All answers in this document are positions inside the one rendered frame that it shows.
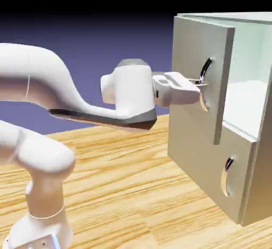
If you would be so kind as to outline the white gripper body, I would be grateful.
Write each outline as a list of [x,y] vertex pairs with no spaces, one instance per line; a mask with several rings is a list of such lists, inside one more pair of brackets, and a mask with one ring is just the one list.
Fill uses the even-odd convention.
[[168,82],[167,96],[172,105],[187,105],[198,102],[200,89],[179,72],[166,72],[164,76]]

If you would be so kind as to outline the pale grey cabinet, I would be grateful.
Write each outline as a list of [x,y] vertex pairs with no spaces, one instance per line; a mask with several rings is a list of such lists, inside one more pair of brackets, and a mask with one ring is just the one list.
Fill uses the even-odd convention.
[[234,27],[223,127],[257,141],[247,171],[242,222],[272,216],[272,12],[196,13],[178,17]]

